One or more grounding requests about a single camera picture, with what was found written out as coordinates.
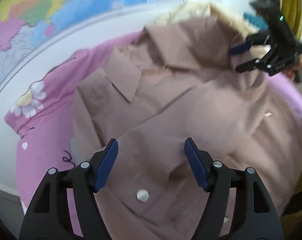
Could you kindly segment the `right hand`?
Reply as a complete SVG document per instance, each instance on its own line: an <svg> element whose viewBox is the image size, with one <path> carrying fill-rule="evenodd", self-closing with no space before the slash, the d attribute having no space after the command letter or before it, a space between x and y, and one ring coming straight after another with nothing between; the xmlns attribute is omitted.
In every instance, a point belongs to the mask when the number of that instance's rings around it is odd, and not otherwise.
<svg viewBox="0 0 302 240"><path fill-rule="evenodd" d="M299 55L298 62L292 65L290 68L287 68L283 71L283 74L290 80L295 79L295 72L301 70L302 71L302 54Z"/></svg>

